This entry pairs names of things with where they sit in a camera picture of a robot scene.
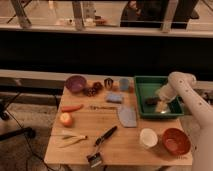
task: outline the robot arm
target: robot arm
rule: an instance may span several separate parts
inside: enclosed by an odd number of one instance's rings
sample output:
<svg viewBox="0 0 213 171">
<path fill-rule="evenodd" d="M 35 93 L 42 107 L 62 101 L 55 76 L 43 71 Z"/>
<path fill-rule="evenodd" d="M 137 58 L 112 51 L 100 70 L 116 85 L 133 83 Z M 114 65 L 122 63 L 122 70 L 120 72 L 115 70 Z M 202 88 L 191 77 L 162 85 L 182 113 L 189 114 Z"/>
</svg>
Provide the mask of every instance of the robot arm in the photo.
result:
<svg viewBox="0 0 213 171">
<path fill-rule="evenodd" d="M 213 108 L 193 89 L 196 78 L 191 74 L 172 72 L 168 83 L 158 91 L 159 98 L 170 102 L 180 95 L 201 126 L 200 137 L 195 150 L 192 170 L 213 170 Z"/>
</svg>

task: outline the white cup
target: white cup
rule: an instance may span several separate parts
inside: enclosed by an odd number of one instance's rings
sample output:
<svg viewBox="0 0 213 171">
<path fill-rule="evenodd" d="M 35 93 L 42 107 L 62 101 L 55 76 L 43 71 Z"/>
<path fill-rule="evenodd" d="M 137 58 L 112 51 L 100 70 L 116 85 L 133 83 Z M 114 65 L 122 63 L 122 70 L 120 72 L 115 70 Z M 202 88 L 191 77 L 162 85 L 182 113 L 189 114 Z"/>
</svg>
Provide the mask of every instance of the white cup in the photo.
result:
<svg viewBox="0 0 213 171">
<path fill-rule="evenodd" d="M 154 147 L 158 143 L 156 132 L 150 128 L 144 128 L 140 132 L 140 145 L 146 149 Z"/>
</svg>

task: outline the green tray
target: green tray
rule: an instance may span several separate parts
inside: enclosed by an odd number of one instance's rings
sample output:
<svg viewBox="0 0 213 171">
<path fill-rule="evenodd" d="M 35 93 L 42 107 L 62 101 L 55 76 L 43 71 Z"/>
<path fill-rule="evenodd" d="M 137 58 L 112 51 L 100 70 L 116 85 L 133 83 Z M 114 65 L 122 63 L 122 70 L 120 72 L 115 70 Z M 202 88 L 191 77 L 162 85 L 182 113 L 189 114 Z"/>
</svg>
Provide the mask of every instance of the green tray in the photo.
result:
<svg viewBox="0 0 213 171">
<path fill-rule="evenodd" d="M 184 115 L 178 98 L 175 98 L 169 106 L 169 113 L 156 113 L 156 105 L 147 105 L 147 98 L 157 97 L 156 90 L 167 83 L 167 77 L 164 76 L 135 76 L 134 86 L 137 96 L 139 114 L 147 119 L 174 119 Z"/>
</svg>

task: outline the black handle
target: black handle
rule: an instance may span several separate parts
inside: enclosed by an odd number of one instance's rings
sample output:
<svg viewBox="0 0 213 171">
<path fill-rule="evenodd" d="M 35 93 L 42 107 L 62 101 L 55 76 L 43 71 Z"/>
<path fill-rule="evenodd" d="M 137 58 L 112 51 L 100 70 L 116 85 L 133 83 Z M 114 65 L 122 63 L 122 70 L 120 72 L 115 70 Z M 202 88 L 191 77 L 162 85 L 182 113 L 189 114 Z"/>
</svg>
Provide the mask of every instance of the black handle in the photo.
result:
<svg viewBox="0 0 213 171">
<path fill-rule="evenodd" d="M 105 139 L 109 138 L 113 132 L 117 129 L 117 126 L 112 127 L 110 130 L 108 130 L 104 135 L 102 135 L 101 137 L 99 137 L 96 141 L 95 141 L 95 146 L 99 145 L 100 142 L 103 142 Z"/>
</svg>

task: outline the wooden table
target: wooden table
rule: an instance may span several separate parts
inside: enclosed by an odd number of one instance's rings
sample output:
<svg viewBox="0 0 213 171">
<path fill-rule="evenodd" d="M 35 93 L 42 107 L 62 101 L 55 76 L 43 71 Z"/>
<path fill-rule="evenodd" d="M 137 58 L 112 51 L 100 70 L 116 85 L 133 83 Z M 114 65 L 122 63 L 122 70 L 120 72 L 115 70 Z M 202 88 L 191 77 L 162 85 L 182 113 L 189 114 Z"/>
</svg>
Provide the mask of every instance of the wooden table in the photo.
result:
<svg viewBox="0 0 213 171">
<path fill-rule="evenodd" d="M 124 96 L 124 104 L 134 106 L 137 111 L 137 100 L 131 84 L 130 92 L 119 92 Z M 137 114 L 137 128 L 124 128 L 117 116 L 116 110 L 97 109 L 92 110 L 91 105 L 95 106 L 118 106 L 119 104 L 106 103 L 106 90 L 101 91 L 94 97 L 86 97 L 83 94 L 73 95 L 66 88 L 62 95 L 60 106 L 84 104 L 84 108 L 72 113 L 74 124 L 71 128 L 65 128 L 59 122 L 60 108 L 53 124 L 51 137 L 47 147 L 45 162 L 47 164 L 70 164 L 88 165 L 86 156 L 93 151 L 95 140 L 113 126 L 118 129 L 106 140 L 100 149 L 105 165 L 191 165 L 192 155 L 175 157 L 170 155 L 161 143 L 161 135 L 171 127 L 182 129 L 179 119 L 174 120 L 144 120 Z M 147 150 L 139 145 L 139 134 L 143 128 L 152 128 L 159 136 L 157 146 Z M 83 135 L 87 135 L 87 140 L 82 140 L 66 148 L 59 148 L 62 141 L 62 130 L 72 130 Z"/>
</svg>

